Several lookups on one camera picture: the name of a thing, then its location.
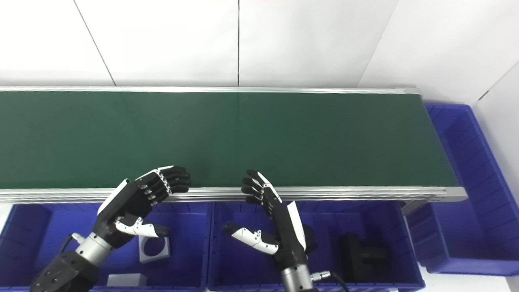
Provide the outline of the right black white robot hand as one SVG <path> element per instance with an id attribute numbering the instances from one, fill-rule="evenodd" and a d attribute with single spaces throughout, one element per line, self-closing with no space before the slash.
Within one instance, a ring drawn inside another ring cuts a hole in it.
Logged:
<path id="1" fill-rule="evenodd" d="M 232 221 L 224 223 L 222 230 L 255 250 L 270 255 L 278 271 L 306 265 L 309 243 L 296 203 L 285 204 L 271 182 L 256 170 L 248 169 L 242 183 L 241 192 L 245 194 L 245 201 L 262 207 L 272 220 L 276 233 L 271 235 L 252 230 Z"/>

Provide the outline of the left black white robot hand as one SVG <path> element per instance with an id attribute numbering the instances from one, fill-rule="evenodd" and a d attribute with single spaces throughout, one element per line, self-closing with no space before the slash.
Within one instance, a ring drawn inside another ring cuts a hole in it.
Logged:
<path id="1" fill-rule="evenodd" d="M 187 193 L 191 174 L 181 166 L 165 166 L 135 180 L 124 179 L 98 209 L 92 233 L 112 248 L 120 248 L 135 236 L 169 237 L 171 230 L 146 217 L 154 206 L 176 193 Z"/>

